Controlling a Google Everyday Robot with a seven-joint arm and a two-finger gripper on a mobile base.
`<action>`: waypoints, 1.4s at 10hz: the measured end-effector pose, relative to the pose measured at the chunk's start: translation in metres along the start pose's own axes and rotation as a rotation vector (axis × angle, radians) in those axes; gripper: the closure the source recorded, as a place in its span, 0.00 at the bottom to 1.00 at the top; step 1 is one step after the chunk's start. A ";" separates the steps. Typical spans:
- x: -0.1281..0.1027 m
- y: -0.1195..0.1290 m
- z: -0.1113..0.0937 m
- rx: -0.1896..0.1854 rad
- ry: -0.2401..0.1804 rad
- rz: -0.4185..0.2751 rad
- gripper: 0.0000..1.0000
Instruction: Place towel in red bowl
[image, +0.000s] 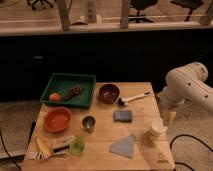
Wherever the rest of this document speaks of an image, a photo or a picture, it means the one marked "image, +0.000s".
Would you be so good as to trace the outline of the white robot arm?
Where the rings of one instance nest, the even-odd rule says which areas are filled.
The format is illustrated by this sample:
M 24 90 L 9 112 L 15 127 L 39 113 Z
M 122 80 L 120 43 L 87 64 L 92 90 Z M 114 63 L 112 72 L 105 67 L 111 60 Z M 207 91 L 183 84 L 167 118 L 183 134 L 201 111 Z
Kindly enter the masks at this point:
M 150 123 L 148 135 L 154 141 L 163 135 L 171 123 L 173 109 L 190 100 L 213 115 L 213 88 L 205 84 L 207 67 L 193 62 L 170 70 L 165 77 L 166 86 L 157 95 L 163 109 L 163 118 Z

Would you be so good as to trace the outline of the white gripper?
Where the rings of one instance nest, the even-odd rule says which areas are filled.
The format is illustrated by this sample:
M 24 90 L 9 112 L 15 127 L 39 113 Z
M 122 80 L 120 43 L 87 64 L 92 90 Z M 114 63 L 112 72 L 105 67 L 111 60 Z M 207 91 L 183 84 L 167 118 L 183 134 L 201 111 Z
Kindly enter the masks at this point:
M 152 141 L 158 141 L 160 136 L 165 134 L 168 127 L 163 124 L 162 119 L 155 119 L 150 122 L 147 132 L 148 138 Z

